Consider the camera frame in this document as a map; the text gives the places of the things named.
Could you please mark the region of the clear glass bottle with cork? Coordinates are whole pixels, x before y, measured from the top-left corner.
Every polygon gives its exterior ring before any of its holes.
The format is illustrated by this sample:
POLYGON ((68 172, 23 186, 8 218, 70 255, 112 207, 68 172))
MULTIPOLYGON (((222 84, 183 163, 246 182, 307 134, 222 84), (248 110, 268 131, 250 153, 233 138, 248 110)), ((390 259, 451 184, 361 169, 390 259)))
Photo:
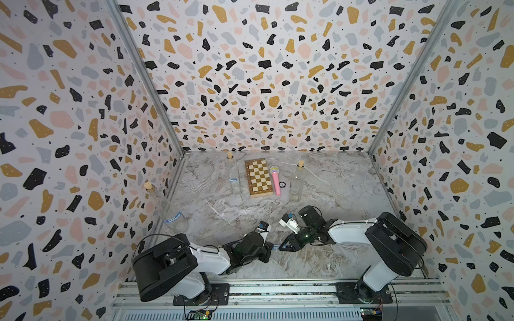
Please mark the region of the clear glass bottle with cork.
POLYGON ((289 201, 290 202, 299 202, 303 192, 304 186, 304 168, 305 163, 303 160, 300 160, 297 164, 297 169, 293 173, 290 182, 290 191, 289 191, 289 201))

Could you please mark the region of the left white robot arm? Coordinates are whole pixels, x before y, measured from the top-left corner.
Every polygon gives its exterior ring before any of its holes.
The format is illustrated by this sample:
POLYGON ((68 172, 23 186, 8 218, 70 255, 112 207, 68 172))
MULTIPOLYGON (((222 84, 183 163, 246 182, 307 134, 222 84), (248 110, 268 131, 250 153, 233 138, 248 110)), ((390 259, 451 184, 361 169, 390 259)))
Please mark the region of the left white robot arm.
POLYGON ((169 235, 133 258, 140 300, 151 302, 170 293, 194 304, 205 302, 213 292, 207 274, 233 274, 256 260, 269 261, 274 245, 266 240, 268 234, 259 227, 221 247, 192 244, 185 234, 169 235))

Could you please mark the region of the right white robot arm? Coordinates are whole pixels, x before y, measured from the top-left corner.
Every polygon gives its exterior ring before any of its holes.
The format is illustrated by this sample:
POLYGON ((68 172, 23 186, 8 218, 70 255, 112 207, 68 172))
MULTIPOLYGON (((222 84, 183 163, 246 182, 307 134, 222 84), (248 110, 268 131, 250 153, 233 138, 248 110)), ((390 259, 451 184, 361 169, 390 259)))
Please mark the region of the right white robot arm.
POLYGON ((298 214, 304 222, 302 227, 292 213, 281 217, 280 225, 289 228, 292 234, 281 243, 279 251, 296 252, 307 245, 356 243, 372 246, 378 255, 375 264, 357 282, 342 283, 337 290, 340 304, 389 304, 392 299, 385 293, 388 284, 400 276, 411 276, 417 265, 424 265, 427 243, 391 213, 383 212, 375 219, 364 221, 327 221, 317 207, 308 205, 298 214))

